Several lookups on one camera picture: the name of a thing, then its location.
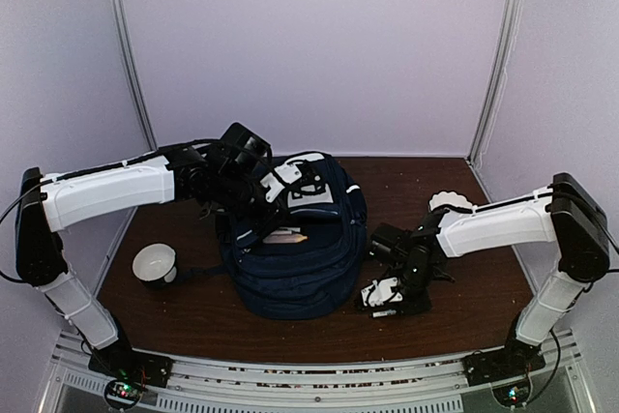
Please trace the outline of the navy blue student backpack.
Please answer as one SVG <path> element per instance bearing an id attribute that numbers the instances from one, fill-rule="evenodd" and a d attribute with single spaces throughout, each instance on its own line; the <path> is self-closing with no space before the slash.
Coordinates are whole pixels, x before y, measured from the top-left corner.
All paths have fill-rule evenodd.
<path id="1" fill-rule="evenodd" d="M 248 234 L 237 221 L 216 216 L 221 265 L 191 268 L 196 276 L 229 275 L 246 308 L 274 320 L 306 320 L 327 315 L 354 290 L 367 240 L 368 207 L 360 187 L 330 155 L 303 152 L 284 161 L 313 161 L 322 175 L 314 202 L 296 201 L 292 221 L 269 234 Z M 307 235 L 300 244 L 270 245 L 270 234 Z"/>

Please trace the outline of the blue capped white marker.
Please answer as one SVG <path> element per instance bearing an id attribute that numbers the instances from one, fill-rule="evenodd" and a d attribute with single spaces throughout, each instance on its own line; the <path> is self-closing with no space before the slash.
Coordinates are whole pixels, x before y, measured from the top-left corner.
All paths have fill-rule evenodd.
<path id="1" fill-rule="evenodd" d="M 369 316 L 372 319 L 376 319 L 376 318 L 382 318 L 382 317 L 387 317 L 387 316 L 394 316 L 397 315 L 398 311 L 397 310 L 379 310 L 379 311 L 373 311 L 371 313 L 371 315 Z"/>

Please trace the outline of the pink and yellow highlighter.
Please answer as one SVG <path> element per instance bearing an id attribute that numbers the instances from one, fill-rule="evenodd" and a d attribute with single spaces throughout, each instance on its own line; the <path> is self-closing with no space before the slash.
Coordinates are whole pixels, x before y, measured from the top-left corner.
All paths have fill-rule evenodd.
<path id="1" fill-rule="evenodd" d="M 300 244 L 307 241 L 308 238 L 307 235 L 296 232 L 290 234 L 270 234 L 262 240 L 262 243 L 270 245 Z"/>

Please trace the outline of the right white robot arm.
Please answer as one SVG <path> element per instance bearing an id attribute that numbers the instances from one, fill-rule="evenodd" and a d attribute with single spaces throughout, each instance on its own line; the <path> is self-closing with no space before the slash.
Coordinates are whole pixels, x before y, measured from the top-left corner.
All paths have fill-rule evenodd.
<path id="1" fill-rule="evenodd" d="M 440 192 L 413 230 L 382 223 L 370 236 L 369 254 L 386 264 L 383 276 L 357 300 L 374 317 L 429 310 L 427 288 L 447 280 L 448 259 L 524 243 L 554 243 L 560 257 L 542 288 L 512 322 L 503 347 L 466 356 L 469 385 L 523 376 L 541 369 L 541 345 L 578 297 L 610 272 L 604 210 L 569 173 L 529 194 L 475 205 L 457 192 Z"/>

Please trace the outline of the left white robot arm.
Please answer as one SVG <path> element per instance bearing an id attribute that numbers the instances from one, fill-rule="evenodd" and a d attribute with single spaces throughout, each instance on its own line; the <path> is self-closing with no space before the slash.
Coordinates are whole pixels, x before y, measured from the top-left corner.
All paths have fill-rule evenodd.
<path id="1" fill-rule="evenodd" d="M 143 371 L 138 356 L 118 320 L 66 261 L 59 231 L 132 207 L 194 199 L 248 218 L 251 240 L 260 241 L 288 217 L 289 200 L 326 192 L 311 166 L 321 158 L 299 154 L 275 165 L 266 143 L 197 139 L 65 174 L 30 168 L 6 210 L 15 214 L 12 281 L 39 289 L 81 333 L 104 372 L 132 379 Z"/>

